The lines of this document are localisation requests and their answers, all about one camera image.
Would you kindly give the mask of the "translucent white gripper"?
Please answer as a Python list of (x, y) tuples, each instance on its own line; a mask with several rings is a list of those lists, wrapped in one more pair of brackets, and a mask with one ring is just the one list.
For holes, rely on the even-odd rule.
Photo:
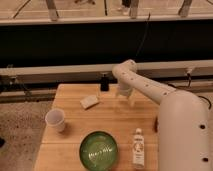
[(115, 97), (118, 98), (119, 96), (123, 96), (127, 99), (128, 105), (133, 107), (135, 105), (135, 100), (131, 98), (133, 90), (132, 89), (121, 89), (120, 87), (117, 88)]

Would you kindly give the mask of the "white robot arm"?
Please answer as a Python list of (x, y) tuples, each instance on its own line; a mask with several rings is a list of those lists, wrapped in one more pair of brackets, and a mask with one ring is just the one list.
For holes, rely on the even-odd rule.
[(194, 93), (154, 81), (137, 73), (134, 60), (113, 67), (117, 93), (133, 89), (159, 105), (158, 171), (213, 171), (208, 107)]

